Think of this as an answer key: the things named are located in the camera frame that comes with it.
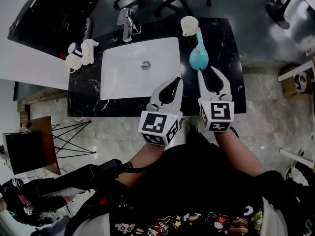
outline sink drain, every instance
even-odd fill
[[[151,67],[151,63],[148,62],[147,60],[143,61],[141,64],[142,70],[148,70]]]

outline faucet handle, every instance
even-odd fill
[[[120,11],[119,17],[117,20],[117,25],[123,25],[126,22],[126,19],[130,17],[130,9],[129,8],[124,8]]]

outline cup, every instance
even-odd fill
[[[82,62],[79,56],[70,53],[65,59],[65,65],[68,67],[69,73],[74,73],[76,70],[81,68]]]
[[[71,45],[69,45],[68,47],[68,53],[69,54],[74,54],[78,57],[82,57],[82,49],[81,49],[81,46],[78,45],[77,43],[72,43]]]
[[[183,36],[194,36],[197,33],[198,20],[195,17],[187,16],[181,19]]]

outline turquoise bottle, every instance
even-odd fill
[[[209,56],[207,50],[203,45],[202,34],[199,27],[197,28],[197,40],[198,44],[190,54],[189,64],[195,70],[203,70],[207,67],[209,63]]]

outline star print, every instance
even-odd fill
[[[180,221],[176,221],[176,222],[174,223],[174,227],[175,227],[176,229],[179,228],[181,225],[182,225],[182,224],[181,224]]]

